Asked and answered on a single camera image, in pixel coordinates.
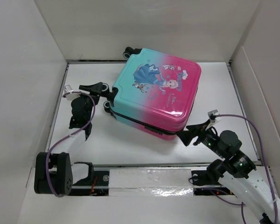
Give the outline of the pink and teal kids suitcase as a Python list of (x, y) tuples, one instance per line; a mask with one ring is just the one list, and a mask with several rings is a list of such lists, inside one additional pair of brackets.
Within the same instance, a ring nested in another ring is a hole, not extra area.
[(126, 47), (127, 62), (104, 102), (117, 121), (164, 140), (173, 140), (189, 119), (201, 67), (151, 49)]

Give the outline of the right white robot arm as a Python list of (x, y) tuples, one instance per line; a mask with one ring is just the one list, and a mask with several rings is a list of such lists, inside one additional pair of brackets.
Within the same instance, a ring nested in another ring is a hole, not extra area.
[(256, 165), (240, 148), (242, 142), (235, 132), (212, 131), (210, 120), (187, 126), (177, 132), (185, 146), (193, 139), (194, 145), (204, 144), (219, 156), (206, 170), (193, 171), (189, 182), (196, 186), (222, 185), (229, 189), (255, 215), (261, 224), (280, 224), (280, 198), (276, 196), (272, 181), (264, 181)]

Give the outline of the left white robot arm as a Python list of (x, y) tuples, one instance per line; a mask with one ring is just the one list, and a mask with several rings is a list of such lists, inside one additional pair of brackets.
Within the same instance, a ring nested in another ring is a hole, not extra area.
[(63, 98), (71, 102), (71, 118), (68, 134), (57, 141), (47, 152), (36, 157), (34, 191), (37, 194), (53, 194), (56, 197), (79, 195), (79, 187), (91, 186), (90, 193), (103, 176), (94, 170), (91, 162), (73, 162), (71, 157), (89, 138), (92, 120), (100, 97), (109, 93), (109, 86), (99, 82), (81, 85), (74, 91), (64, 87)]

